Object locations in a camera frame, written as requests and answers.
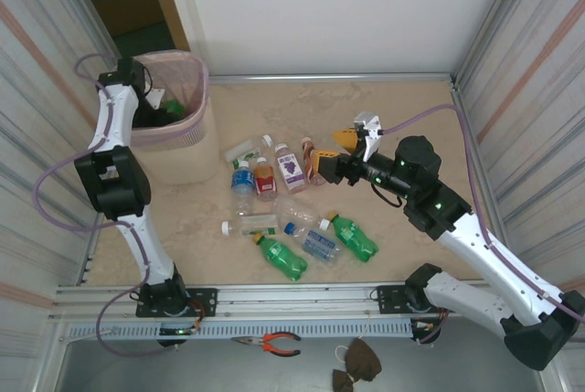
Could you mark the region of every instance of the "pliers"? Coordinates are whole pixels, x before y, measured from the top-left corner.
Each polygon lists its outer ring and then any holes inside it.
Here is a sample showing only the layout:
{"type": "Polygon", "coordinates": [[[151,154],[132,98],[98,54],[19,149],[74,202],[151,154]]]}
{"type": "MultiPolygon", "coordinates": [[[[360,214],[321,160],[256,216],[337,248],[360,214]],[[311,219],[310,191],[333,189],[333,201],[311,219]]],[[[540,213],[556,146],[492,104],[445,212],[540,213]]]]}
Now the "pliers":
{"type": "Polygon", "coordinates": [[[301,337],[299,337],[296,334],[293,333],[288,333],[286,331],[279,331],[278,333],[274,333],[274,334],[265,334],[263,337],[254,337],[251,335],[244,335],[241,337],[232,337],[231,340],[233,340],[234,342],[240,342],[241,344],[251,344],[253,346],[261,346],[262,350],[264,351],[268,351],[269,353],[272,353],[274,355],[277,355],[279,357],[294,357],[295,355],[298,355],[301,353],[301,351],[299,351],[298,349],[295,349],[293,351],[284,351],[282,349],[278,349],[275,348],[274,346],[272,346],[271,344],[269,344],[268,342],[274,339],[278,339],[280,337],[284,337],[287,339],[294,339],[297,341],[301,340],[301,337]]]}

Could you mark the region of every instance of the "white bottle cap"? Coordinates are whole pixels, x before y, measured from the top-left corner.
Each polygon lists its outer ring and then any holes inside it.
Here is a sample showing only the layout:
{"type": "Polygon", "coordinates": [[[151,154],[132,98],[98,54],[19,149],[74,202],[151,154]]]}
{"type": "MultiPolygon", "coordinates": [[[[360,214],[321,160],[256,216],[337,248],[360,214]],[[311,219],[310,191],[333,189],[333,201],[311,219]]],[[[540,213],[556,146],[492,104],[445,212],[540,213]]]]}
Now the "white bottle cap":
{"type": "Polygon", "coordinates": [[[272,138],[268,134],[262,136],[262,139],[264,140],[264,143],[267,147],[272,147],[272,138]]]}
{"type": "Polygon", "coordinates": [[[228,221],[223,221],[221,223],[221,233],[223,235],[225,235],[226,237],[229,237],[229,222],[228,221]]]}
{"type": "Polygon", "coordinates": [[[327,230],[330,224],[331,222],[328,219],[324,218],[323,220],[321,220],[321,223],[319,223],[319,228],[321,230],[327,230]]]}

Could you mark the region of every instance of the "green floor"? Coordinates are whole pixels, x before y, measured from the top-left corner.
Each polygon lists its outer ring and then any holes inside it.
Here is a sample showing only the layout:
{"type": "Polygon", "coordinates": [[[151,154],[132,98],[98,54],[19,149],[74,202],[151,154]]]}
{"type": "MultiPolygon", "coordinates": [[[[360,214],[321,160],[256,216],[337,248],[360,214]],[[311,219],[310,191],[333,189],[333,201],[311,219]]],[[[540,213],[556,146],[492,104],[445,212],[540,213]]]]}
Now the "green floor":
{"type": "Polygon", "coordinates": [[[138,56],[145,52],[175,49],[175,44],[166,22],[114,37],[113,41],[123,57],[138,56]]]}

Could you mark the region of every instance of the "green bottle in trash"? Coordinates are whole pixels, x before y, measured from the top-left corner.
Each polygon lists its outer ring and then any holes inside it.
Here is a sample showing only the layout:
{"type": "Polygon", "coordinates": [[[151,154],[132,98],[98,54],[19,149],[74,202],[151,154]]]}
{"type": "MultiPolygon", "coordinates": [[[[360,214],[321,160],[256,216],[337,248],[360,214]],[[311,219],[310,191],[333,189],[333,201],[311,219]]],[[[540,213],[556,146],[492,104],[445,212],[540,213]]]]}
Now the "green bottle in trash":
{"type": "Polygon", "coordinates": [[[333,223],[337,237],[354,252],[359,260],[368,262],[378,253],[376,243],[366,237],[362,229],[352,220],[342,218],[336,212],[329,213],[327,219],[333,223]]]}
{"type": "Polygon", "coordinates": [[[307,270],[307,261],[297,257],[280,241],[265,238],[261,233],[256,234],[253,241],[260,246],[264,258],[291,280],[298,281],[307,270]]]}

